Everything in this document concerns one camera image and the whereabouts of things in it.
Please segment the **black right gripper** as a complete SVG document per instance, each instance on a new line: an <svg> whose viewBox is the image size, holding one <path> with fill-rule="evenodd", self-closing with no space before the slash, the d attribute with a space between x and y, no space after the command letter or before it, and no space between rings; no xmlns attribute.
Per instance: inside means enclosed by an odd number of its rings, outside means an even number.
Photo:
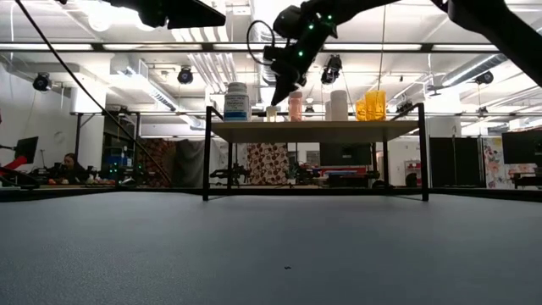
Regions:
<svg viewBox="0 0 542 305"><path fill-rule="evenodd" d="M272 106L306 85L306 72L328 37L337 37L336 27L332 13L318 12L309 4L290 5L279 13L273 31L289 43L280 47L272 42L263 49L263 58L275 75Z"/></svg>

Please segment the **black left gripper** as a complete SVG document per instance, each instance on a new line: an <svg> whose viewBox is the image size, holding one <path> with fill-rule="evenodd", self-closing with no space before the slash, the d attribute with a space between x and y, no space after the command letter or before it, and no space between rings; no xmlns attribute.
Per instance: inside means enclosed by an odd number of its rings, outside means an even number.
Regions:
<svg viewBox="0 0 542 305"><path fill-rule="evenodd" d="M144 25L169 29L218 27L226 17L199 0L129 0L126 7L135 10Z"/></svg>

